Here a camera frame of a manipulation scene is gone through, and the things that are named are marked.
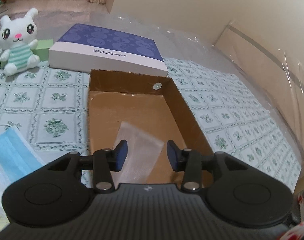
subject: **brown cardboard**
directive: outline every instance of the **brown cardboard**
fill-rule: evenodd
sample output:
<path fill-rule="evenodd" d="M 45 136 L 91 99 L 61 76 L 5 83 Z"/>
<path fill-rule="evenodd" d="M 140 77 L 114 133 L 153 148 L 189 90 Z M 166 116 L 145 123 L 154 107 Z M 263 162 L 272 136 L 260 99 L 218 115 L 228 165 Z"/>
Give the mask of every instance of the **brown cardboard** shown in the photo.
<path fill-rule="evenodd" d="M 154 90 L 155 83 L 161 83 Z M 203 132 L 171 78 L 129 72 L 91 70 L 89 135 L 91 153 L 112 148 L 120 124 L 126 121 L 162 140 L 174 140 L 180 148 L 193 148 L 201 154 L 213 154 Z M 166 147 L 147 183 L 180 182 L 166 155 Z M 204 184 L 211 178 L 204 176 Z"/>
<path fill-rule="evenodd" d="M 216 43 L 227 57 L 264 89 L 292 130 L 302 156 L 295 193 L 304 189 L 304 75 L 288 58 L 267 51 L 244 29 L 228 27 Z"/>

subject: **green striped shirt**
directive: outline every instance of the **green striped shirt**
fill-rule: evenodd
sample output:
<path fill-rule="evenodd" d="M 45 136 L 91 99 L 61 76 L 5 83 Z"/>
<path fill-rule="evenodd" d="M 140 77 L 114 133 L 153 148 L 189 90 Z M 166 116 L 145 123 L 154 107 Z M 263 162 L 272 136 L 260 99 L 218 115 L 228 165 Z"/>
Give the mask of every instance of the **green striped shirt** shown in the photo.
<path fill-rule="evenodd" d="M 29 57 L 33 55 L 30 46 L 23 45 L 10 49 L 10 57 L 7 63 L 14 63 L 17 69 L 25 68 Z"/>

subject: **cardboard box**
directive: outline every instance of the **cardboard box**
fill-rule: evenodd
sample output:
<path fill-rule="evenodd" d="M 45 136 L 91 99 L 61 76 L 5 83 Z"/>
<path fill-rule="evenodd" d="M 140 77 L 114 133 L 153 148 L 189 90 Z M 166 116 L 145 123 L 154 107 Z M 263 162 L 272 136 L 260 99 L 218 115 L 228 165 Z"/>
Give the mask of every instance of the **cardboard box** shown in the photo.
<path fill-rule="evenodd" d="M 48 60 L 48 50 L 53 46 L 53 40 L 39 40 L 36 49 L 32 49 L 34 55 L 39 56 L 40 61 Z"/>
<path fill-rule="evenodd" d="M 167 76 L 153 40 L 97 26 L 75 24 L 49 50 L 53 68 L 91 69 Z"/>
<path fill-rule="evenodd" d="M 161 83 L 159 90 L 153 85 Z M 91 70 L 89 107 L 90 150 L 113 148 L 122 121 L 153 135 L 165 143 L 147 183 L 180 183 L 182 173 L 172 171 L 166 142 L 213 154 L 202 130 L 174 81 L 167 77 L 129 72 Z M 212 182 L 204 172 L 203 183 Z"/>

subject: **green box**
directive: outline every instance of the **green box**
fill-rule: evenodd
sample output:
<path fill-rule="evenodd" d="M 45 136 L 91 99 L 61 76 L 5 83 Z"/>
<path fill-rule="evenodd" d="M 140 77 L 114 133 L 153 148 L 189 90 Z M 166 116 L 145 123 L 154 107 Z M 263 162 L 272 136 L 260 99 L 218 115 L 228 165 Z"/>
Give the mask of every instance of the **green box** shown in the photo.
<path fill-rule="evenodd" d="M 0 69 L 4 69 L 6 64 L 7 64 L 7 61 L 1 61 L 1 57 L 0 57 Z"/>
<path fill-rule="evenodd" d="M 48 60 L 48 49 L 53 45 L 53 40 L 39 40 L 36 49 L 32 49 L 34 55 L 39 56 L 40 61 Z"/>

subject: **wall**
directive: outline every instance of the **wall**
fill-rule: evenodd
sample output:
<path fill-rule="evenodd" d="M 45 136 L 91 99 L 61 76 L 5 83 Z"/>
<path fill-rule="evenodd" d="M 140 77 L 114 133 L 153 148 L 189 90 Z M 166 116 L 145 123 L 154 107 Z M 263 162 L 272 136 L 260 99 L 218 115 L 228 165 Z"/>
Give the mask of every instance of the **wall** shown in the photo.
<path fill-rule="evenodd" d="M 210 42 L 235 19 L 271 52 L 286 49 L 304 64 L 304 0 L 108 0 L 107 8 Z"/>

